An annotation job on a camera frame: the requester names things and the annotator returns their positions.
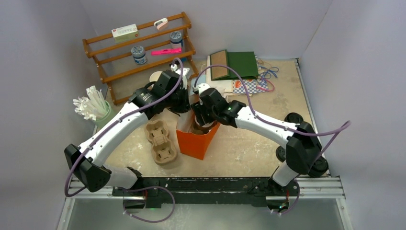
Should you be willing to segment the orange paper bag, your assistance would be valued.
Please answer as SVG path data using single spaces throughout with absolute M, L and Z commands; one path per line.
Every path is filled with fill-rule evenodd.
M 206 151 L 216 135 L 220 123 L 216 122 L 208 134 L 195 135 L 190 133 L 191 126 L 195 123 L 195 115 L 192 110 L 180 115 L 176 124 L 176 135 L 180 152 L 184 155 L 203 160 Z

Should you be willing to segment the pulp cup carrier tray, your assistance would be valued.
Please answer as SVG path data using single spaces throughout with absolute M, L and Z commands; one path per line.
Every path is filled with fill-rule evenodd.
M 156 164 L 166 165 L 176 160 L 178 151 L 169 138 L 170 132 L 165 121 L 149 121 L 144 131 L 148 142 L 151 143 L 151 154 Z

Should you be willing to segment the white cup lid picked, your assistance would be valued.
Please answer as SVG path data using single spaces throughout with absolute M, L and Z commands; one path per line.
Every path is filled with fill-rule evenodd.
M 216 121 L 210 115 L 195 115 L 195 123 L 202 128 L 209 128 L 216 125 Z

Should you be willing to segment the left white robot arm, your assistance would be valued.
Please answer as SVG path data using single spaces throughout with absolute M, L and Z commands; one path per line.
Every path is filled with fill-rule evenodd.
M 173 109 L 177 113 L 189 110 L 187 71 L 188 68 L 181 68 L 161 72 L 157 81 L 135 90 L 117 115 L 93 137 L 79 146 L 69 144 L 64 149 L 70 169 L 65 184 L 67 197 L 77 194 L 68 192 L 73 175 L 89 192 L 99 191 L 105 186 L 123 187 L 131 196 L 142 192 L 143 183 L 138 180 L 141 174 L 137 170 L 106 166 L 105 162 L 134 130 L 164 109 Z

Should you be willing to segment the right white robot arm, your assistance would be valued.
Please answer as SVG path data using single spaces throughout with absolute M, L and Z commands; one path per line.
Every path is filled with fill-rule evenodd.
M 249 130 L 285 149 L 286 159 L 269 181 L 269 189 L 273 194 L 282 194 L 295 177 L 308 174 L 320 157 L 322 146 L 308 122 L 289 123 L 266 115 L 260 118 L 261 113 L 236 100 L 227 102 L 217 89 L 206 83 L 193 87 L 192 91 L 199 97 L 192 104 L 192 109 L 200 126 L 218 122 Z

